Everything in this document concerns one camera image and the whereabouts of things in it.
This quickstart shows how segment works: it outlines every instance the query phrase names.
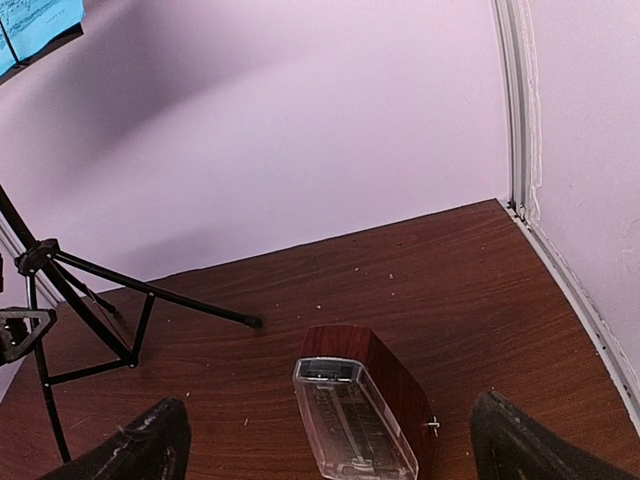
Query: clear plastic metronome cover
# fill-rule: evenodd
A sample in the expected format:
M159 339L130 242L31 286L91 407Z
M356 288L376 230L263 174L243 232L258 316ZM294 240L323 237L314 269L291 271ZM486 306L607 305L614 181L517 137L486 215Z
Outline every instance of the clear plastic metronome cover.
M416 480L418 461L364 366L302 358L293 381L320 473L334 480Z

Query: sheet music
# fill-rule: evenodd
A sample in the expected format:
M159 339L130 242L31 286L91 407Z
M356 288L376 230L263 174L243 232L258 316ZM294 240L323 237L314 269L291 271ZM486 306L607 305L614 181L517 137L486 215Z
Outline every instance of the sheet music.
M0 19L20 60L37 53L83 18L82 0L0 0ZM14 63L3 38L0 40L0 74Z

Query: wooden table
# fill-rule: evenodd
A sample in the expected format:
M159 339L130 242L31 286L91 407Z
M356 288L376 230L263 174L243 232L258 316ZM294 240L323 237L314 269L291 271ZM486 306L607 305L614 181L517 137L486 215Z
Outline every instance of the wooden table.
M307 327L348 322L373 328L427 392L442 423L431 478L476 478L469 412L492 389L640 473L640 442L597 352L495 201L158 284L263 315L266 327L157 302L139 368L55 388L72 455L173 395L193 427L189 479L317 480L291 374ZM107 297L137 319L139 295ZM111 358L64 306L60 317L45 342L53 373ZM32 358L0 405L0 425L3 479L58 465Z

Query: metronome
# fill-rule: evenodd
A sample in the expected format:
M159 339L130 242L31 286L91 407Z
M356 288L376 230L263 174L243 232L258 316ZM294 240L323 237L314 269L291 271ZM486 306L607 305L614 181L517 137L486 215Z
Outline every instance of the metronome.
M323 477L425 478L439 425L418 382L371 329L310 328L293 381Z

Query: music stand rubber foot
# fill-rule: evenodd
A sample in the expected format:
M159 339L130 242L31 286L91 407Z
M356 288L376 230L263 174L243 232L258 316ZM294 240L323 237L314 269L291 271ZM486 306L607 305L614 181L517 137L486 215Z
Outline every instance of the music stand rubber foot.
M262 327L262 319L260 317L254 317L251 315L246 316L242 323L244 323L247 327L256 329Z

